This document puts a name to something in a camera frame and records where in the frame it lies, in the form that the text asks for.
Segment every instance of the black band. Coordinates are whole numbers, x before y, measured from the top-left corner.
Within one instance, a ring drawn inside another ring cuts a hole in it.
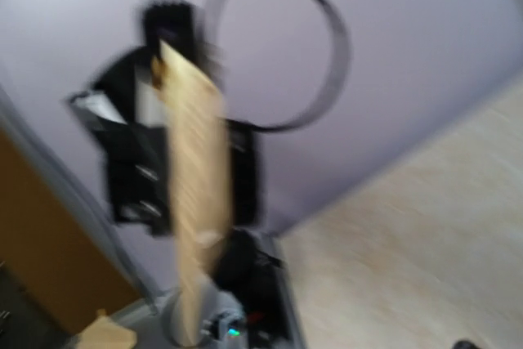
[[[208,43],[214,44],[217,40],[218,21],[225,2],[226,0],[206,0],[204,3],[205,19],[200,28]],[[341,16],[327,0],[316,0],[316,2],[327,16],[333,38],[333,58],[328,76],[315,101],[305,111],[286,123],[269,126],[253,125],[257,132],[285,132],[305,127],[329,111],[343,89],[351,58],[348,32]]]

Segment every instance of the beige floor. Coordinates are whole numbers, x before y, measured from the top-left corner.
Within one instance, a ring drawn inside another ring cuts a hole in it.
[[[310,349],[523,348],[523,79],[282,247]]]

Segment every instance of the brown door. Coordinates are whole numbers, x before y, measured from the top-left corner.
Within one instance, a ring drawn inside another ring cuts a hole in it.
[[[0,257],[63,329],[139,296],[0,129]]]

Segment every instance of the lavender wall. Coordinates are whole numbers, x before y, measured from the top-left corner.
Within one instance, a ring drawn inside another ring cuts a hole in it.
[[[100,156],[60,100],[137,42],[133,16],[144,1],[0,0],[9,92],[100,200]],[[285,228],[347,192],[495,91],[523,61],[515,0],[332,1],[351,27],[350,80],[321,122],[264,139],[269,228]],[[329,54],[328,31],[309,0],[231,0],[220,45],[231,115],[259,122],[299,111]],[[169,241],[140,228],[121,234],[167,287]]]

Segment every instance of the cable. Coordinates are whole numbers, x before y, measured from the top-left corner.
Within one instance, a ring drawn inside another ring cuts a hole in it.
[[[212,338],[210,336],[204,336],[196,345],[188,346],[181,345],[172,336],[172,314],[174,313],[174,306],[176,305],[180,296],[181,290],[178,290],[176,294],[174,294],[168,299],[167,303],[165,304],[165,307],[162,309],[162,312],[160,313],[160,325],[162,328],[163,336],[165,337],[165,339],[169,341],[171,345],[180,349],[197,349],[206,347],[212,341]]]
[[[257,132],[286,132],[305,127],[327,113],[342,92],[351,60],[349,33],[335,7],[327,0],[315,0],[327,17],[333,41],[333,54],[329,73],[313,103],[297,117],[286,123],[268,126],[253,125]],[[199,24],[200,39],[214,44],[217,41],[218,22],[226,0],[205,0],[204,19]]]
[[[137,266],[133,263],[129,254],[125,251],[122,245],[122,241],[118,237],[116,230],[106,221],[106,215],[102,207],[98,204],[91,193],[85,188],[85,186],[78,180],[78,178],[65,166],[61,160],[52,153],[49,148],[40,141],[38,136],[34,134],[30,126],[24,121],[24,119],[18,114],[11,98],[5,91],[2,85],[0,85],[0,103],[2,103],[2,113],[6,114],[8,118],[15,124],[17,132],[22,134],[24,140],[30,145],[30,147],[37,151],[42,160],[53,168],[62,180],[65,186],[76,196],[78,201],[83,204],[83,207],[92,213],[92,216],[96,218],[100,224],[101,229],[105,232],[106,236],[110,240],[111,247],[113,248],[114,255],[120,262],[122,268],[127,273],[132,283],[136,286],[138,291],[144,296],[145,302],[154,314],[158,314],[159,310],[154,302],[154,295],[151,290],[147,288],[147,285],[140,277],[137,271]]]

